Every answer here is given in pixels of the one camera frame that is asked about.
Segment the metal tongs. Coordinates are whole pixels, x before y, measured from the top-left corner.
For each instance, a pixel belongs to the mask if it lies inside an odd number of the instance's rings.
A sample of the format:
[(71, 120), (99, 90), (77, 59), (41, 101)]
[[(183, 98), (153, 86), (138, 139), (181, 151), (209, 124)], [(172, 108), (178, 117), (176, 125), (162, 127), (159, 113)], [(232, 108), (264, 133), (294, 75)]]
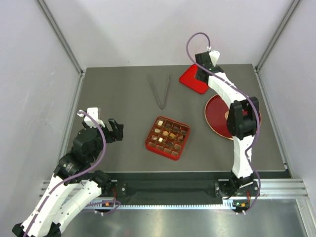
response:
[(166, 106), (171, 78), (172, 78), (171, 75), (168, 75), (167, 79), (163, 81), (162, 84), (158, 84), (157, 81), (154, 81), (151, 75), (147, 76), (150, 89), (155, 97), (158, 107), (161, 110), (163, 110)]

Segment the red square box lid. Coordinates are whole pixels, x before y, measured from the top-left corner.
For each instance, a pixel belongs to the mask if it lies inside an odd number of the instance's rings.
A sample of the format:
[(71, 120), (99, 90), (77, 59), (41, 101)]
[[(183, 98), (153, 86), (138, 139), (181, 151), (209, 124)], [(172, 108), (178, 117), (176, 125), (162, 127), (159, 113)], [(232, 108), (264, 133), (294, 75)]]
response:
[(206, 83), (196, 79), (197, 71), (198, 71), (198, 66), (195, 64), (191, 65), (179, 77), (179, 82), (199, 94), (204, 94), (209, 89), (209, 87)]

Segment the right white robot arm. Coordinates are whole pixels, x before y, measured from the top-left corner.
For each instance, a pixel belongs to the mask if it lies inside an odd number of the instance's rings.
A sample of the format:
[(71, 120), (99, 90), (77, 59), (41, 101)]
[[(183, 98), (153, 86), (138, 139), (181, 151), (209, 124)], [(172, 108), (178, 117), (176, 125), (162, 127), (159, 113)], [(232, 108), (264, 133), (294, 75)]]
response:
[(252, 147), (260, 131), (259, 101), (239, 90), (217, 65), (220, 53), (208, 50), (195, 55), (196, 79), (213, 89), (229, 108), (227, 129), (234, 142), (231, 191), (243, 195), (253, 184)]

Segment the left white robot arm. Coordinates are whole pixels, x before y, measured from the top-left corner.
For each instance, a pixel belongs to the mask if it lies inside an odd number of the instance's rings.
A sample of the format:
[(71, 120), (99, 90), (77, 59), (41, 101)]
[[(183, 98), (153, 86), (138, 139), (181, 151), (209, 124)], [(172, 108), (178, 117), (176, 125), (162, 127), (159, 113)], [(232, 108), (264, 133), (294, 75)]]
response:
[(109, 119), (111, 130), (101, 120), (86, 118), (69, 152), (60, 158), (49, 185), (31, 215), (16, 224), (17, 237), (59, 237), (91, 201), (113, 191), (114, 183), (101, 170), (91, 170), (104, 157), (108, 143), (123, 139), (122, 124)]

